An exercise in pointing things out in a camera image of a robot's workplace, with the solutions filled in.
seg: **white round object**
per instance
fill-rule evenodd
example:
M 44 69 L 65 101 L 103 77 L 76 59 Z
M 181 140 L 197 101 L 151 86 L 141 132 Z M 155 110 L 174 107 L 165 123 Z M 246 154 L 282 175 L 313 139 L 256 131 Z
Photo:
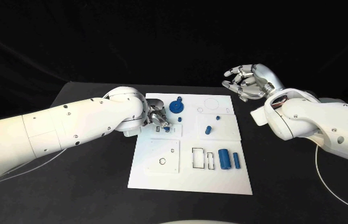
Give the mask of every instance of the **white round object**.
M 218 108 L 218 101 L 213 98 L 208 98 L 204 101 L 204 106 L 206 106 L 207 109 L 216 110 Z

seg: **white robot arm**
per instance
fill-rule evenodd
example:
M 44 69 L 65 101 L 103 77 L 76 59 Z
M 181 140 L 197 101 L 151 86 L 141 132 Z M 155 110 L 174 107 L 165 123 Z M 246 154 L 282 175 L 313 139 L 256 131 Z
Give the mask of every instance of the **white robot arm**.
M 170 126 L 161 100 L 145 99 L 131 87 L 115 88 L 106 96 L 0 120 L 0 175 L 113 130 L 134 136 L 148 123 Z
M 224 76 L 233 73 L 237 76 L 231 82 L 223 81 L 223 86 L 244 102 L 262 97 L 267 99 L 250 112 L 256 124 L 269 124 L 280 139 L 305 137 L 325 151 L 348 159 L 348 104 L 338 99 L 325 103 L 308 92 L 285 89 L 275 73 L 262 64 L 234 67 Z

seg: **circular hole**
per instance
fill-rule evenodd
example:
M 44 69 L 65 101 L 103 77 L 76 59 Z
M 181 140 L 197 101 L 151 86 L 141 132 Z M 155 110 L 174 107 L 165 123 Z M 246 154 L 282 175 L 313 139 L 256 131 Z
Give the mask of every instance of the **circular hole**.
M 164 159 L 164 158 L 160 159 L 160 164 L 161 164 L 161 165 L 165 164 L 165 159 Z
M 341 144 L 341 143 L 344 142 L 344 137 L 342 137 L 342 136 L 339 136 L 339 137 L 336 138 L 336 142 L 338 142 L 338 144 Z

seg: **blue gear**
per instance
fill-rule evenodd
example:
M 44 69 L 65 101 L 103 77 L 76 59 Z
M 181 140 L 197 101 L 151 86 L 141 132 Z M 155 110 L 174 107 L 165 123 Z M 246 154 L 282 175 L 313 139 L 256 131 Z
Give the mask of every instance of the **blue gear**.
M 184 105 L 183 105 L 181 101 L 183 101 L 183 99 L 181 99 L 181 97 L 178 97 L 178 99 L 170 103 L 168 109 L 172 113 L 183 112 Z

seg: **table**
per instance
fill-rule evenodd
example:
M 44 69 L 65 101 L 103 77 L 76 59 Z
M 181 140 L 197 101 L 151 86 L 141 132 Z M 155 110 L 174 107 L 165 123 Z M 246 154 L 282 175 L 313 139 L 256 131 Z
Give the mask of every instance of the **table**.
M 67 83 L 52 107 L 102 97 L 116 84 Z M 230 95 L 239 122 L 253 196 L 128 189 L 136 137 L 113 131 L 76 146 L 42 168 L 0 183 L 0 223 L 161 223 L 210 219 L 237 223 L 344 223 L 346 206 L 326 191 L 315 171 L 315 144 L 282 141 L 250 111 L 264 100 L 239 100 L 223 87 L 131 85 L 148 93 Z M 23 167 L 37 166 L 56 154 Z M 319 150 L 322 177 L 348 194 L 348 160 Z

